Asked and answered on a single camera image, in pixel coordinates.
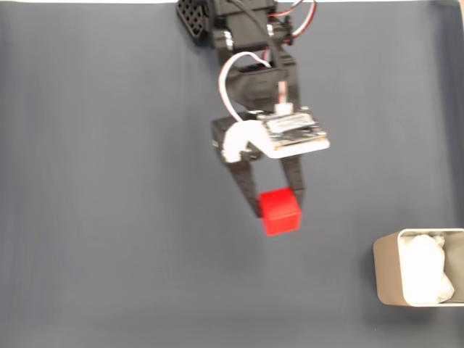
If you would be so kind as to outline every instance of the red cable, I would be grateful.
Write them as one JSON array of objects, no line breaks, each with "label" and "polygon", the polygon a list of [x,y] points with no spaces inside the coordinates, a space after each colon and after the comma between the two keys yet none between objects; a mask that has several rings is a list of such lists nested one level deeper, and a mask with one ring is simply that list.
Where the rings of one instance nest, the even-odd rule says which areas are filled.
[{"label": "red cable", "polygon": [[288,15],[289,13],[292,13],[293,10],[298,6],[300,5],[304,0],[299,0],[298,2],[294,3],[293,5],[291,5],[291,7],[289,9],[286,9],[285,11],[282,11],[282,12],[276,12],[276,13],[271,13],[268,15],[268,17],[279,17],[279,16],[285,16],[285,15]]}]

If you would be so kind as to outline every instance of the black cable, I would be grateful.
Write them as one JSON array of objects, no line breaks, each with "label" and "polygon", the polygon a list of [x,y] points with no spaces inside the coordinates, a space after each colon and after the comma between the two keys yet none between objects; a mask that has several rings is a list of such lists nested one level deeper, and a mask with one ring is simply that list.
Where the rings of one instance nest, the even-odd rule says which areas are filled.
[{"label": "black cable", "polygon": [[273,53],[273,58],[275,60],[275,66],[279,69],[283,69],[281,56],[279,56],[278,54],[276,43],[269,36],[269,33],[261,26],[260,20],[257,19],[253,11],[247,5],[245,5],[241,0],[229,0],[229,1],[235,6],[237,6],[239,9],[241,9],[249,17],[249,19],[252,20],[252,22],[258,27],[261,34],[264,36],[264,39],[268,43],[270,50]]}]

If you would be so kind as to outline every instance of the red block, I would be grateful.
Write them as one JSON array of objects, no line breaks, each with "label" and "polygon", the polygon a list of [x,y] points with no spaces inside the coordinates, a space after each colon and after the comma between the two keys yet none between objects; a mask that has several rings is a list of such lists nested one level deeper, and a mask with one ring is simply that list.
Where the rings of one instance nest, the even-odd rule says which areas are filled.
[{"label": "red block", "polygon": [[302,211],[290,188],[260,194],[260,205],[268,236],[299,229]]}]

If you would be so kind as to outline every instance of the white cable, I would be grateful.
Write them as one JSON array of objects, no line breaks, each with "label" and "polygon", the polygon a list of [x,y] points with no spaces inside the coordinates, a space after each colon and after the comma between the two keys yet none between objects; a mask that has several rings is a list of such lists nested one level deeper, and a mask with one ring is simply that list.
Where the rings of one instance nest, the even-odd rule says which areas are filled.
[{"label": "white cable", "polygon": [[239,114],[237,114],[237,111],[232,106],[231,100],[229,99],[229,95],[227,95],[227,88],[225,87],[225,79],[227,78],[227,75],[229,73],[229,70],[231,69],[232,65],[236,62],[238,58],[242,58],[244,56],[250,56],[254,60],[256,60],[258,63],[263,64],[265,67],[270,67],[270,64],[266,62],[265,60],[259,58],[256,54],[252,52],[240,52],[237,54],[234,54],[231,58],[228,59],[227,62],[225,62],[223,68],[220,71],[219,74],[219,94],[221,98],[223,99],[225,108],[230,112],[231,116],[235,118],[237,121],[243,121]]},{"label": "white cable", "polygon": [[304,22],[298,27],[298,29],[296,29],[294,32],[293,32],[293,36],[298,36],[299,34],[301,34],[307,27],[307,23],[309,21],[311,21],[312,19],[312,16],[314,15],[314,11],[316,10],[316,3],[313,1],[311,3],[311,8],[310,8],[310,11],[307,13],[307,16],[306,18],[304,19]]}]

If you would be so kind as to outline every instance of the wire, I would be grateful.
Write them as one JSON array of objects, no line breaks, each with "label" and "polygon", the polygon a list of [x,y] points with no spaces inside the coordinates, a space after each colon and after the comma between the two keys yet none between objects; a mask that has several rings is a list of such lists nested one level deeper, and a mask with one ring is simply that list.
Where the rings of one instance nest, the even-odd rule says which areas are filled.
[{"label": "wire", "polygon": [[220,94],[220,97],[223,99],[225,108],[230,112],[231,116],[239,122],[243,120],[241,119],[239,114],[237,114],[237,111],[235,111],[235,109],[233,108],[231,100],[229,99],[229,95],[227,95],[227,88],[225,87],[225,79],[227,78],[229,70],[231,69],[233,64],[236,62],[236,60],[244,56],[251,56],[254,60],[263,64],[264,66],[271,67],[268,62],[260,59],[256,54],[252,52],[240,52],[240,53],[234,54],[231,58],[228,59],[227,62],[225,62],[223,68],[220,71],[219,78],[218,78],[219,94]]},{"label": "wire", "polygon": [[271,13],[268,15],[268,17],[280,17],[280,16],[285,16],[293,12],[294,9],[297,8],[298,5],[300,5],[304,0],[296,0],[289,9],[286,9],[285,11],[282,12],[276,12],[276,13]]},{"label": "wire", "polygon": [[311,4],[311,7],[310,7],[310,11],[307,13],[307,16],[306,18],[304,19],[304,22],[299,26],[298,29],[296,29],[294,32],[293,32],[293,37],[294,38],[297,38],[298,36],[302,35],[304,33],[304,31],[306,30],[306,28],[308,27],[308,25],[311,23],[312,21],[312,18],[314,17],[314,14],[316,12],[316,0],[312,0],[312,4]]},{"label": "wire", "polygon": [[[298,4],[301,4],[301,2],[294,2],[294,4],[291,6],[291,11],[294,10],[294,8],[298,5]],[[308,12],[306,18],[304,19],[304,22],[298,27],[298,29],[296,29],[292,36],[294,38],[297,38],[298,36],[302,35],[304,33],[304,31],[307,29],[307,27],[310,25],[310,23],[312,22],[312,18],[314,17],[314,14],[316,12],[316,0],[313,0],[312,1],[312,4],[311,4],[311,7],[310,7],[310,11]],[[283,13],[283,12],[279,12],[278,14],[272,14],[272,15],[279,15],[279,16],[283,16],[283,14],[280,14],[280,13]],[[262,53],[262,58],[267,61],[268,60],[268,56],[269,56],[269,48],[267,47],[263,53]]]},{"label": "wire", "polygon": [[270,47],[273,53],[273,58],[275,60],[275,66],[279,69],[283,69],[281,56],[278,54],[277,46],[274,43],[274,40],[269,36],[269,33],[264,29],[264,27],[261,26],[260,20],[257,19],[253,11],[247,5],[245,5],[241,0],[230,0],[230,2],[233,3],[235,6],[237,6],[239,9],[241,9],[249,17],[249,19],[252,20],[252,22],[258,27],[258,29],[260,30],[261,34],[264,36],[264,39],[268,43],[268,46]]},{"label": "wire", "polygon": [[285,104],[287,102],[287,82],[278,82],[278,103]]}]

